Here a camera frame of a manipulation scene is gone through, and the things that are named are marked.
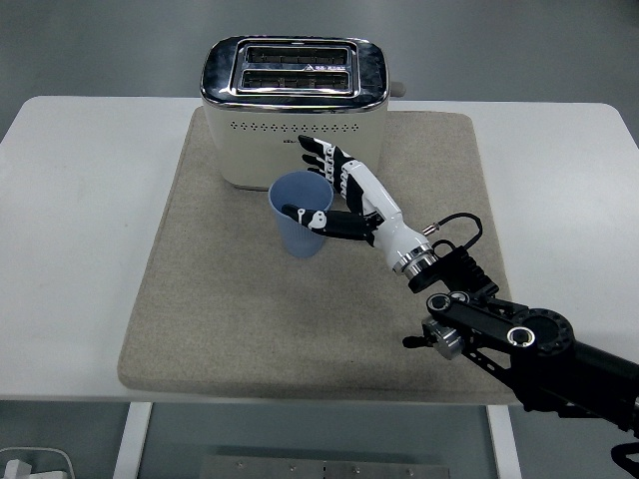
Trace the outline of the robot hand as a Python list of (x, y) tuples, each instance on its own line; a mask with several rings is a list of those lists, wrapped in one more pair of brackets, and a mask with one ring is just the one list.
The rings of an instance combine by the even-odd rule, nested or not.
[(363, 162), (326, 141), (300, 135), (309, 171), (323, 177), (342, 197), (345, 212), (285, 204), (280, 211), (308, 230), (329, 238), (364, 240), (382, 250), (398, 274), (414, 276), (436, 262), (426, 236), (403, 220), (397, 203)]

